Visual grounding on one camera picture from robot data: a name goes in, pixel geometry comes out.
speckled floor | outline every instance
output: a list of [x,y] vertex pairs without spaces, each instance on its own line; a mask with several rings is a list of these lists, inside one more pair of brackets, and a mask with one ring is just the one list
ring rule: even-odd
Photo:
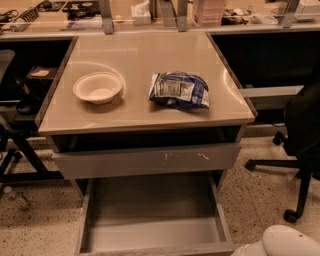
[[[296,170],[259,167],[255,172],[244,168],[249,158],[287,159],[282,146],[272,137],[246,137],[237,162],[229,170],[219,192],[229,231],[235,244],[252,243],[274,224],[286,224],[320,241],[320,182],[312,180],[304,216],[297,224],[286,223],[282,216],[287,208],[296,207],[299,181]],[[51,151],[42,140],[31,141],[50,170]],[[30,171],[24,158],[12,164],[12,172]],[[0,255],[71,256],[79,230],[81,202],[68,181],[51,181],[13,186],[23,191],[31,202],[22,212],[10,205],[1,193]]]

chair wheel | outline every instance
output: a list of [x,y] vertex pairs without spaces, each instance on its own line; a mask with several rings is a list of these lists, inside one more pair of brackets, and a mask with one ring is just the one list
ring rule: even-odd
[[272,140],[273,144],[275,145],[280,145],[281,144],[281,140],[277,137],[274,137],[273,140]]
[[21,153],[20,153],[20,152],[18,152],[18,151],[17,151],[17,152],[15,152],[13,156],[14,156],[14,159],[16,159],[17,161],[18,161],[20,158],[22,158]]
[[293,210],[287,209],[284,212],[283,216],[284,220],[289,222],[289,223],[296,223],[298,218],[297,218],[297,213]]
[[249,171],[253,171],[254,167],[256,167],[256,164],[253,163],[252,160],[248,160],[246,165],[245,165],[246,169],[248,169]]
[[301,170],[299,170],[299,171],[296,173],[296,178],[299,179],[299,180],[302,178]]

black chair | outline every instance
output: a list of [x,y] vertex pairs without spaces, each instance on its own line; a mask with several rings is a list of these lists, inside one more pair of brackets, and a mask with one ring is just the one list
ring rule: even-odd
[[284,110],[287,138],[277,133],[273,142],[283,147],[296,160],[253,160],[246,163],[252,171],[256,165],[298,168],[296,177],[301,179],[296,211],[286,210],[284,219],[295,223],[303,215],[311,177],[320,180],[320,80],[304,88],[287,103]]

paper bowl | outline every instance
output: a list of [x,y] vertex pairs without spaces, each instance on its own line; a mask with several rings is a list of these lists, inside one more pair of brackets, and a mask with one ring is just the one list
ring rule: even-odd
[[112,100],[123,87],[119,75],[110,72],[96,72],[81,77],[73,86],[73,93],[84,101],[104,104]]

drawer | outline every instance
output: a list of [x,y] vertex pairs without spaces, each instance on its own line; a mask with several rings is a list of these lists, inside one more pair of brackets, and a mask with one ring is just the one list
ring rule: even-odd
[[54,153],[65,179],[224,170],[233,167],[238,143]]
[[231,255],[214,180],[205,174],[91,179],[76,255]]

